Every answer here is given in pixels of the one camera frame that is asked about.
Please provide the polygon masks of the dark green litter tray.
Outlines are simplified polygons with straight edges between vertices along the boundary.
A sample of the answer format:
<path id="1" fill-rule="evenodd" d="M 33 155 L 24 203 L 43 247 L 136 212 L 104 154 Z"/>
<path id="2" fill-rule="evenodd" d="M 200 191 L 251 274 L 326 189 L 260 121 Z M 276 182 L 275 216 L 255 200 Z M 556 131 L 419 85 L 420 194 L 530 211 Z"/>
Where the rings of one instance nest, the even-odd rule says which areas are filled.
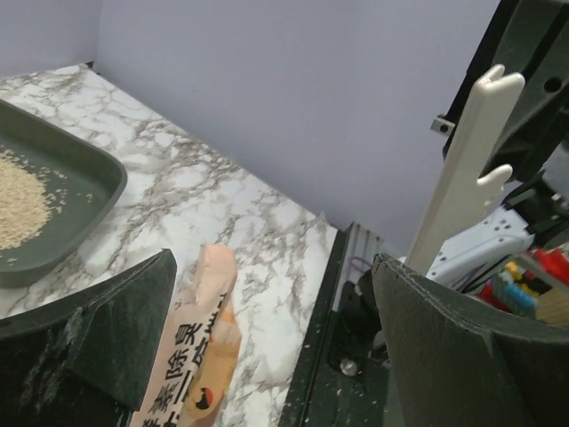
<path id="1" fill-rule="evenodd" d="M 123 193 L 127 172 L 109 153 L 6 101 L 1 154 L 43 183 L 52 211 L 36 236 L 1 252 L 1 286 L 24 287 L 87 239 Z"/>

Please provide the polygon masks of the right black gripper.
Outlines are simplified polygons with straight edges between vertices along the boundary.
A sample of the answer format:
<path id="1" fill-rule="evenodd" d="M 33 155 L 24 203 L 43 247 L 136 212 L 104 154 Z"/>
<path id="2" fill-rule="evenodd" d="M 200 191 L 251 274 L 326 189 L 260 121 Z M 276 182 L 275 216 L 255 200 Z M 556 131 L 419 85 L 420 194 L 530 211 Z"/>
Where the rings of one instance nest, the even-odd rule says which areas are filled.
<path id="1" fill-rule="evenodd" d="M 499 2 L 445 120 L 458 123 L 471 86 L 494 65 L 521 74 L 525 87 L 483 171 L 509 164 L 512 180 L 527 182 L 568 132 L 568 5 Z"/>

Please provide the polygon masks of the orange cat litter bag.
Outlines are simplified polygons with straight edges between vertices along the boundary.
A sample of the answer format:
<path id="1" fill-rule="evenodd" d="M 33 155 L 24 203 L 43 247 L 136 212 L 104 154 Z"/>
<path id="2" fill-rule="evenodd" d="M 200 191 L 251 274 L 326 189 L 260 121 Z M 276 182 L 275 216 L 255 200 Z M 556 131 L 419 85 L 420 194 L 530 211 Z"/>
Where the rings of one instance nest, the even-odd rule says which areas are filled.
<path id="1" fill-rule="evenodd" d="M 231 293 L 234 252 L 204 245 L 190 284 L 172 298 L 146 395 L 131 426 L 212 426 L 241 343 Z"/>

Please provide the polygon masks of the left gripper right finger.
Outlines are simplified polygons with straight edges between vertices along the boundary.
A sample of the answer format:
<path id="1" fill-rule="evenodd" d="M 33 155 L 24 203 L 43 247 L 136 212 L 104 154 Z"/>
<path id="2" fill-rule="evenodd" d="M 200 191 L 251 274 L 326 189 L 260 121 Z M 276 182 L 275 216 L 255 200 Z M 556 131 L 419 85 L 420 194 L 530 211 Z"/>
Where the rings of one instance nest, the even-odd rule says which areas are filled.
<path id="1" fill-rule="evenodd" d="M 388 254 L 374 296 L 408 426 L 566 426 L 568 331 L 448 289 Z"/>

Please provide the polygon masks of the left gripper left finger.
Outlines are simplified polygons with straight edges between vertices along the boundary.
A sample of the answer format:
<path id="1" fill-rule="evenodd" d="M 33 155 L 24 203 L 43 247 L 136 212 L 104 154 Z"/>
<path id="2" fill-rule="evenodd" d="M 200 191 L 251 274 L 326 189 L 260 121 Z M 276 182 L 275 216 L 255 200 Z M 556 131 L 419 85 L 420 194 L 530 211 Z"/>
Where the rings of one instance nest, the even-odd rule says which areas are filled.
<path id="1" fill-rule="evenodd" d="M 128 270 L 1 321 L 1 424 L 126 426 L 144 399 L 177 263 Z"/>

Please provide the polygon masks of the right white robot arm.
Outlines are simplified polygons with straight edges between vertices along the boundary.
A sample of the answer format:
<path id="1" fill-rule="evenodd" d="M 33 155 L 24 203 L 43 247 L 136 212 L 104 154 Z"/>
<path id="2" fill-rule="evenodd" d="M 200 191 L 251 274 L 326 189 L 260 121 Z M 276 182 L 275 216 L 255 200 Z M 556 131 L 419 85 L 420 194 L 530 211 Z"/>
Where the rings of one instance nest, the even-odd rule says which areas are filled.
<path id="1" fill-rule="evenodd" d="M 451 140 L 472 85 L 490 67 L 525 78 L 525 88 L 485 170 L 513 168 L 512 190 L 478 224 L 445 241 L 429 270 L 466 293 L 528 249 L 568 241 L 568 5 L 501 1 L 448 111 L 431 128 Z"/>

